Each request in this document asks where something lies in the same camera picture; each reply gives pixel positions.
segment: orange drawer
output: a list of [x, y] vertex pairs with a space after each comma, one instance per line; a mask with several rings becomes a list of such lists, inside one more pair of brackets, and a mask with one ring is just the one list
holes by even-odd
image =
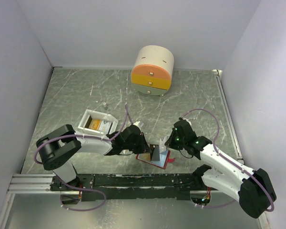
[[172, 80], [169, 73], [161, 67], [151, 65], [151, 64], [140, 64], [133, 68], [132, 74], [152, 76], [154, 78]]

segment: metal screw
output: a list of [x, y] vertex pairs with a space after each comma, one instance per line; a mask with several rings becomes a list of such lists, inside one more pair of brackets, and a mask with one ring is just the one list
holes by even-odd
[[103, 106], [104, 106], [104, 109], [105, 109], [105, 110], [108, 109], [107, 103], [103, 103]]

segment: yellow drawer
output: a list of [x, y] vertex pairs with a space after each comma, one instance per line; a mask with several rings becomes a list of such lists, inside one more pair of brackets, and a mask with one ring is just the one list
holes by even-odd
[[159, 89], [168, 90], [171, 87], [171, 80], [159, 79], [152, 76], [132, 74], [131, 77], [132, 83], [154, 87]]

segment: gray marble table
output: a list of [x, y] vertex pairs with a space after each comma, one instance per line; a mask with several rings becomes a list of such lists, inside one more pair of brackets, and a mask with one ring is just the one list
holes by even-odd
[[[174, 71], [172, 86], [163, 97], [137, 92], [132, 87], [130, 72], [55, 68], [22, 173], [51, 173], [33, 161], [35, 143], [40, 137], [64, 124], [71, 124], [76, 129], [86, 109], [112, 114], [119, 120], [119, 129], [125, 115], [125, 102], [129, 106], [132, 119], [144, 122], [143, 132], [147, 142], [153, 144], [157, 144], [160, 137], [170, 135], [178, 117], [188, 110], [210, 110], [220, 120], [218, 147], [236, 158], [221, 94], [211, 71]], [[107, 110], [102, 106], [103, 102], [108, 104]], [[213, 139], [216, 124], [209, 114], [196, 111], [188, 115], [188, 118], [197, 135]], [[138, 161], [135, 155], [101, 156], [78, 153], [71, 158], [71, 162], [79, 173], [192, 173], [203, 164], [196, 158], [184, 158], [178, 151], [172, 151], [170, 157], [175, 157], [176, 160], [168, 164], [165, 170]]]

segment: black mounting plate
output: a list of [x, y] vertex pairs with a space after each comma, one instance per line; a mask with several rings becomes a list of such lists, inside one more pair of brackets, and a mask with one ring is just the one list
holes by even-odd
[[[85, 188], [104, 192], [107, 199], [176, 198], [190, 200], [190, 191], [206, 190], [197, 184], [193, 174], [78, 174]], [[51, 191], [70, 191], [53, 177]], [[82, 201], [103, 199], [99, 193], [83, 191]]]

